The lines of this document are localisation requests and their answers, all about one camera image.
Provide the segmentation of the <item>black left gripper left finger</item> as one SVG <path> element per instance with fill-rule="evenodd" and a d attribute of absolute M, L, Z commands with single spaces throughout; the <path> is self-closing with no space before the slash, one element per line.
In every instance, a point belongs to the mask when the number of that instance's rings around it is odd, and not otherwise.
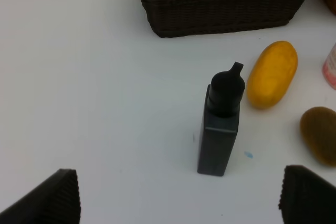
<path fill-rule="evenodd" d="M 59 169 L 1 212 L 1 223 L 79 223 L 81 202 L 74 169 Z"/>

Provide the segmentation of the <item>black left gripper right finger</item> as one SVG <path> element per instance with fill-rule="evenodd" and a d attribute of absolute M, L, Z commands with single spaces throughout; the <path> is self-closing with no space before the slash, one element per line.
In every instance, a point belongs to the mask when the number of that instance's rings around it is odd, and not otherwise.
<path fill-rule="evenodd" d="M 335 186 L 302 165 L 288 165 L 278 207 L 284 223 L 335 223 Z"/>

